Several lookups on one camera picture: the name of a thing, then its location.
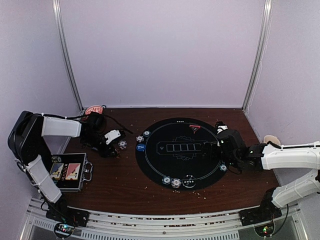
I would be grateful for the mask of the blue white chips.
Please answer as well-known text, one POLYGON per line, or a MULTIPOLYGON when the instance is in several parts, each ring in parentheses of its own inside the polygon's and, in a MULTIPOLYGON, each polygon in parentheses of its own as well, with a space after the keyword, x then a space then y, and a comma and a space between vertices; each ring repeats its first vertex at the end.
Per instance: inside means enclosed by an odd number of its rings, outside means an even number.
POLYGON ((174 188, 174 189, 178 189, 180 186, 181 186, 182 182, 179 178, 174 178, 171 180, 171 186, 174 188))
POLYGON ((143 136, 143 135, 138 135, 138 136, 136 137, 136 141, 137 141, 138 143, 142 143, 142 142, 144 141, 144 136, 143 136))

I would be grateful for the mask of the blue white chip stack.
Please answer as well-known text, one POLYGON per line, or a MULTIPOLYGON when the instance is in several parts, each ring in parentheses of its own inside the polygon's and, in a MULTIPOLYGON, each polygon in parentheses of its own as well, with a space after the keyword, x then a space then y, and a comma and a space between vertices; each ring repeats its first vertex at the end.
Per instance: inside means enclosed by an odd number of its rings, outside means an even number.
POLYGON ((118 147, 121 149, 121 150, 124 150, 127 148, 127 142, 125 140, 121 140, 118 142, 118 147))

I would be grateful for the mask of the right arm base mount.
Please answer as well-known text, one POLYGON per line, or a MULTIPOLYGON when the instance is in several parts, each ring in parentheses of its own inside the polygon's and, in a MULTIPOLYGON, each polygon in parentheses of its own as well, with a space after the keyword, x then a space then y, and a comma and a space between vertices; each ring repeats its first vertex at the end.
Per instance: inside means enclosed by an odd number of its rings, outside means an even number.
POLYGON ((261 206, 244 209, 239 212, 242 226, 256 225, 281 216, 282 211, 279 208, 262 208, 261 206))

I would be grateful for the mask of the red black all-in triangle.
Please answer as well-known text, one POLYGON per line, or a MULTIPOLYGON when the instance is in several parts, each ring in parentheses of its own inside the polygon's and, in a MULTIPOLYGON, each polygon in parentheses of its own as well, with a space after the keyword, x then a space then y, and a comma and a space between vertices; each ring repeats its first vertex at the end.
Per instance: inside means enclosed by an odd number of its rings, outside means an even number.
POLYGON ((200 125, 194 125, 194 124, 190 124, 189 127, 192 129, 193 133, 195 134, 198 130, 201 129, 200 125))

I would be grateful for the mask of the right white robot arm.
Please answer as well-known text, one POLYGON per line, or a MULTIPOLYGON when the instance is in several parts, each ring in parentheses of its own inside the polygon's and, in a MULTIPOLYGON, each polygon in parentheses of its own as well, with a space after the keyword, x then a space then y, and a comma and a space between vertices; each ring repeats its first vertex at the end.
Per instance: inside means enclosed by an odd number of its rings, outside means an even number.
POLYGON ((256 210, 259 220, 268 220, 278 209, 320 191, 320 143, 279 145, 272 141, 246 146, 234 129, 218 129, 216 140, 201 144, 204 157, 218 157, 226 167, 256 171, 304 168, 309 172, 280 187, 268 190, 256 210))

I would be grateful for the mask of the green white chips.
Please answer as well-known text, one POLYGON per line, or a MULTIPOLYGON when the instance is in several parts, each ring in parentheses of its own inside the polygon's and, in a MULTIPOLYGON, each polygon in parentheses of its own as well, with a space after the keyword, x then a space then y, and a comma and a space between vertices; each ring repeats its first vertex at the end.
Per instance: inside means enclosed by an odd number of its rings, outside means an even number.
POLYGON ((228 170, 227 166, 224 165, 224 164, 221 164, 221 165, 219 166, 219 168, 220 168, 220 170, 223 171, 223 172, 226 172, 226 171, 228 170))
POLYGON ((142 135, 143 135, 144 137, 148 137, 150 134, 151 134, 151 132, 148 131, 148 130, 146 130, 146 131, 144 131, 144 132, 142 133, 142 135))
POLYGON ((165 176, 162 178, 162 183, 165 185, 169 185, 171 183, 171 178, 169 176, 165 176))

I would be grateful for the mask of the blue small blind button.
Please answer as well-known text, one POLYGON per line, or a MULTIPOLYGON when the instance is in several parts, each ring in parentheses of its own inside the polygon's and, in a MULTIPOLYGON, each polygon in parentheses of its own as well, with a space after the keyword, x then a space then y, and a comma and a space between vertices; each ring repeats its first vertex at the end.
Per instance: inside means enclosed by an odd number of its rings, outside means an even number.
POLYGON ((139 143, 136 145, 136 150, 138 152, 144 152, 146 150, 146 145, 143 143, 139 143))

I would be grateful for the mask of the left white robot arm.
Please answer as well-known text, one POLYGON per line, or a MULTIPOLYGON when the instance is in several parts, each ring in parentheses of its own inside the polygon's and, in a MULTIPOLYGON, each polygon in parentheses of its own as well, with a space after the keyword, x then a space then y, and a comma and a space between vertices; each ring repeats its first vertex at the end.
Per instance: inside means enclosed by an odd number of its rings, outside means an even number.
POLYGON ((50 203, 57 203, 62 192, 47 170, 52 154, 44 137, 80 138, 84 145, 96 149, 100 156, 116 156, 118 153, 113 142, 123 136, 123 131, 114 129, 106 134, 99 133, 95 120, 100 117, 101 114, 91 112, 86 115, 86 121, 82 121, 80 116, 67 117, 27 110, 19 115, 9 134, 8 147, 25 168, 30 180, 50 203))

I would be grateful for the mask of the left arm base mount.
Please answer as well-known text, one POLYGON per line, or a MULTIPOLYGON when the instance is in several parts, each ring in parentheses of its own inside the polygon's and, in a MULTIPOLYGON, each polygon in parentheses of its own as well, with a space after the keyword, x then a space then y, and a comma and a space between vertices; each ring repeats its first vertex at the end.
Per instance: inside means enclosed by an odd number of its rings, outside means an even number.
POLYGON ((67 208, 67 211, 62 213, 53 208, 49 208, 45 217, 56 222, 65 223, 74 227, 86 227, 90 213, 85 210, 75 208, 67 208))

